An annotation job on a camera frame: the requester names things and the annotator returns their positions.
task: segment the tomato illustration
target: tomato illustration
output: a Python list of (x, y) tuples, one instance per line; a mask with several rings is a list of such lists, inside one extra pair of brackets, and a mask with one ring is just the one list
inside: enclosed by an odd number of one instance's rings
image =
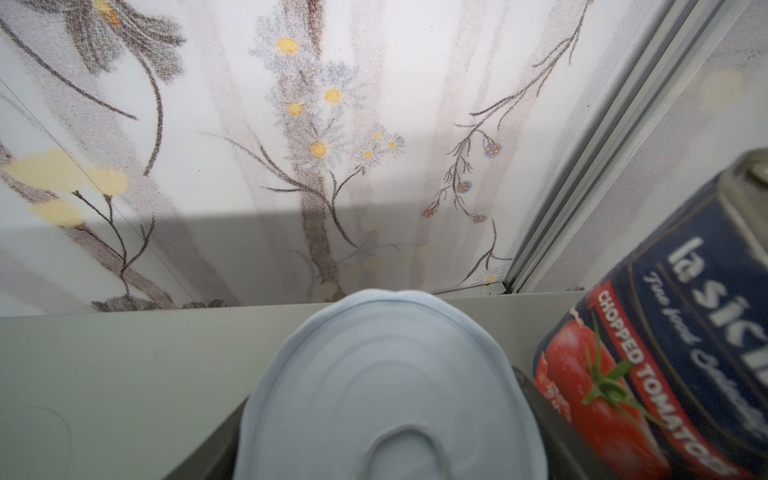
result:
[(628, 360), (614, 361), (596, 322), (592, 330), (577, 318), (541, 354), (535, 384), (622, 480), (666, 478), (669, 462), (646, 418), (658, 421), (622, 378), (631, 367)]

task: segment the brown stem illustration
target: brown stem illustration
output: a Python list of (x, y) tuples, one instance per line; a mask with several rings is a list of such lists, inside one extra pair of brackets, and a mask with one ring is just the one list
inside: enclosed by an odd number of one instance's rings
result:
[[(311, 185), (322, 193), (325, 190), (325, 178), (314, 170), (296, 168), (296, 174), (303, 182)], [(310, 249), (310, 259), (317, 265), (318, 273), (323, 282), (335, 283), (339, 289), (330, 299), (335, 302), (344, 297), (339, 285), (339, 267), (331, 257), (330, 243), (326, 230), (326, 205), (314, 194), (306, 191), (300, 193), (301, 218), (307, 246)]]
[(352, 257), (356, 257), (358, 255), (365, 255), (367, 253), (371, 253), (373, 251), (382, 249), (382, 248), (393, 248), (394, 250), (400, 250), (400, 247), (423, 247), (420, 243), (386, 243), (384, 245), (377, 245), (375, 247), (371, 248), (359, 248), (358, 250), (355, 250), (354, 252), (350, 253), (346, 257), (342, 258), (341, 260), (336, 262), (336, 265), (346, 265), (346, 261), (349, 260)]
[(150, 170), (154, 166), (154, 161), (157, 159), (157, 153), (160, 151), (160, 143), (163, 140), (163, 98), (160, 96), (160, 88), (157, 86), (157, 80), (155, 80), (152, 70), (147, 65), (147, 62), (140, 56), (136, 55), (136, 59), (141, 63), (144, 71), (147, 73), (149, 82), (152, 84), (152, 91), (154, 92), (154, 103), (157, 109), (157, 126), (154, 132), (154, 149), (152, 155), (147, 162), (147, 168), (144, 169), (144, 176), (149, 176)]
[(472, 276), (475, 271), (477, 271), (483, 260), (485, 260), (486, 270), (490, 267), (489, 262), (491, 261), (491, 258), (494, 260), (514, 260), (514, 258), (497, 257), (493, 253), (493, 250), (496, 248), (496, 222), (493, 219), (491, 219), (491, 225), (493, 226), (493, 242), (491, 243), (491, 248), (489, 248), (488, 251), (480, 256), (477, 263), (475, 263), (475, 266), (472, 267), (472, 270), (470, 270), (469, 273), (467, 273), (467, 276), (465, 276), (461, 282), (457, 283), (457, 285), (461, 285), (462, 283), (466, 282), (467, 279)]
[(136, 259), (138, 259), (138, 257), (140, 257), (141, 254), (144, 253), (144, 251), (147, 249), (147, 245), (149, 244), (149, 237), (152, 234), (152, 231), (154, 230), (154, 217), (152, 217), (152, 223), (149, 227), (149, 231), (146, 234), (144, 233), (144, 225), (141, 225), (141, 237), (142, 237), (143, 243), (141, 244), (141, 248), (139, 249), (138, 253), (136, 253), (129, 260), (128, 252), (127, 252), (127, 249), (125, 248), (125, 242), (123, 241), (123, 236), (120, 234), (120, 230), (118, 229), (117, 225), (115, 225), (114, 223), (114, 208), (112, 207), (112, 197), (109, 195), (104, 195), (104, 201), (107, 202), (107, 207), (109, 209), (109, 217), (107, 217), (98, 208), (96, 208), (95, 205), (93, 205), (91, 202), (86, 200), (85, 197), (83, 197), (79, 191), (74, 191), (72, 192), (72, 194), (75, 195), (80, 200), (82, 200), (83, 202), (85, 202), (85, 204), (88, 205), (94, 212), (96, 212), (99, 215), (99, 217), (103, 218), (104, 221), (106, 221), (109, 224), (109, 226), (112, 228), (112, 231), (114, 231), (115, 236), (118, 238), (118, 241), (120, 242), (120, 248), (122, 250), (122, 253), (119, 253), (114, 248), (110, 247), (106, 242), (104, 242), (101, 238), (99, 238), (98, 235), (90, 231), (90, 229), (83, 230), (83, 228), (78, 228), (80, 231), (87, 233), (89, 236), (93, 237), (94, 239), (98, 240), (102, 244), (109, 247), (111, 251), (113, 251), (118, 257), (120, 257), (120, 260), (122, 261), (122, 266), (118, 273), (118, 277), (120, 278), (120, 281), (125, 286), (125, 295), (127, 296), (131, 295), (131, 290), (128, 288), (128, 283), (125, 280), (125, 272), (128, 270), (128, 267), (130, 267), (131, 264), (135, 262)]
[(554, 67), (557, 66), (560, 59), (565, 55), (565, 52), (569, 50), (568, 64), (571, 64), (571, 58), (574, 49), (576, 48), (576, 44), (578, 43), (579, 35), (581, 34), (581, 27), (584, 24), (584, 17), (587, 14), (587, 9), (591, 3), (592, 0), (587, 0), (584, 3), (584, 8), (581, 10), (581, 16), (579, 17), (574, 31), (568, 37), (560, 40), (540, 61), (531, 65), (532, 68), (540, 68), (541, 70), (539, 70), (527, 84), (523, 85), (523, 87), (518, 89), (515, 93), (496, 101), (490, 107), (480, 111), (471, 112), (470, 115), (472, 117), (480, 117), (478, 121), (471, 124), (455, 124), (456, 127), (468, 128), (468, 131), (456, 144), (453, 150), (448, 153), (448, 155), (452, 155), (455, 158), (453, 164), (445, 172), (443, 178), (443, 181), (448, 185), (437, 191), (434, 200), (424, 209), (424, 217), (431, 217), (437, 213), (440, 208), (440, 203), (446, 200), (449, 192), (451, 192), (453, 195), (453, 206), (456, 210), (462, 210), (464, 215), (471, 218), (475, 223), (482, 223), (487, 219), (485, 215), (467, 211), (465, 201), (461, 197), (461, 191), (458, 188), (459, 185), (465, 181), (462, 179), (462, 175), (472, 171), (472, 166), (467, 160), (472, 151), (472, 137), (475, 136), (475, 134), (482, 135), (482, 144), (486, 156), (493, 158), (498, 154), (501, 150), (500, 145), (482, 130), (483, 125), (488, 119), (498, 112), (503, 111), (496, 122), (496, 128), (498, 129), (501, 127), (504, 118), (520, 103), (529, 91), (536, 88), (536, 96), (538, 97), (545, 82), (549, 78), (549, 75), (554, 70)]
[[(0, 167), (13, 161), (10, 153), (5, 146), (0, 143)], [(0, 170), (0, 178), (21, 198), (30, 204), (41, 204), (50, 200), (56, 200), (58, 195), (48, 190), (30, 187), (11, 178), (10, 175)], [(124, 284), (130, 285), (136, 290), (144, 292), (150, 300), (155, 302), (161, 308), (175, 309), (173, 300), (159, 286), (149, 280), (147, 277), (137, 273), (132, 268), (123, 270), (123, 260), (121, 255), (112, 247), (107, 245), (96, 235), (87, 225), (82, 224), (76, 227), (59, 227), (68, 237), (78, 246), (83, 248), (88, 255), (98, 261), (106, 270), (114, 273), (118, 278), (124, 281)]]
[(72, 90), (78, 92), (83, 97), (87, 98), (88, 100), (94, 102), (95, 104), (98, 104), (104, 108), (106, 108), (109, 111), (113, 111), (116, 114), (120, 114), (126, 118), (130, 118), (131, 120), (138, 120), (134, 115), (131, 115), (129, 113), (126, 113), (119, 108), (115, 108), (112, 105), (109, 105), (107, 102), (99, 100), (98, 98), (94, 97), (93, 95), (89, 94), (82, 88), (79, 88), (77, 85), (73, 84), (69, 80), (67, 80), (62, 74), (58, 73), (52, 66), (50, 66), (48, 63), (46, 63), (45, 60), (40, 58), (40, 55), (36, 54), (31, 48), (29, 48), (9, 27), (8, 24), (6, 24), (2, 18), (0, 18), (0, 29), (5, 32), (5, 34), (18, 46), (21, 50), (24, 51), (27, 55), (29, 55), (32, 60), (36, 61), (38, 65), (43, 67), (45, 70), (48, 71), (51, 75), (56, 77), (61, 83), (67, 85)]
[(280, 180), (286, 182), (289, 185), (292, 185), (294, 188), (272, 188), (272, 187), (264, 187), (267, 190), (281, 193), (281, 194), (288, 194), (288, 193), (296, 193), (301, 192), (303, 194), (309, 194), (316, 197), (320, 202), (323, 203), (323, 205), (328, 208), (328, 211), (331, 213), (331, 218), (333, 220), (333, 224), (336, 225), (336, 229), (341, 233), (341, 236), (344, 238), (344, 240), (351, 245), (352, 247), (357, 248), (357, 244), (352, 241), (352, 239), (349, 238), (349, 235), (347, 235), (346, 230), (344, 230), (344, 227), (342, 227), (341, 222), (339, 221), (339, 217), (336, 213), (336, 196), (341, 191), (341, 188), (355, 175), (362, 172), (362, 168), (358, 167), (355, 169), (355, 171), (349, 175), (338, 187), (336, 187), (336, 177), (333, 176), (333, 173), (331, 173), (331, 176), (333, 177), (333, 194), (331, 196), (331, 200), (328, 200), (326, 195), (323, 193), (325, 190), (325, 187), (322, 186), (320, 189), (313, 188), (310, 185), (307, 185), (303, 182), (300, 182), (296, 180), (295, 178), (291, 177), (289, 174), (285, 173), (283, 169), (277, 166), (274, 161), (270, 158), (269, 154), (266, 152), (266, 149), (259, 143), (259, 148), (261, 149), (262, 157), (259, 155), (256, 155), (251, 150), (245, 148), (243, 145), (237, 143), (236, 141), (232, 140), (231, 138), (227, 137), (221, 137), (220, 135), (210, 134), (214, 137), (222, 138), (230, 144), (234, 145), (235, 147), (238, 147), (242, 151), (244, 151), (246, 154), (248, 154), (250, 157), (252, 157), (254, 160), (259, 162), (264, 168), (266, 168), (272, 175), (279, 178)]

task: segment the can of chopped tomatoes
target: can of chopped tomatoes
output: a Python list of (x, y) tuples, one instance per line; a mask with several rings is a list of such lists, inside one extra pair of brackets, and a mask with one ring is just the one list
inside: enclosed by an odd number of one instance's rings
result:
[(538, 347), (538, 390), (623, 480), (768, 466), (768, 148), (702, 187)]

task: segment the white plastic container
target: white plastic container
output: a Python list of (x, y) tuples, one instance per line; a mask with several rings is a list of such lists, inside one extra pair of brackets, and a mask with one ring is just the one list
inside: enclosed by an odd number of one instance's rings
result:
[(545, 480), (547, 462), (486, 331), (427, 293), (365, 290), (312, 315), (247, 401), (234, 480), (283, 478)]

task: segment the grey countertop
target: grey countertop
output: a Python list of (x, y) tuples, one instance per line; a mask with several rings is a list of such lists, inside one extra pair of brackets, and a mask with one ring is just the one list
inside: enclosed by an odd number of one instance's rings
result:
[[(446, 299), (531, 371), (583, 292)], [(164, 477), (323, 304), (0, 319), (0, 478)]]

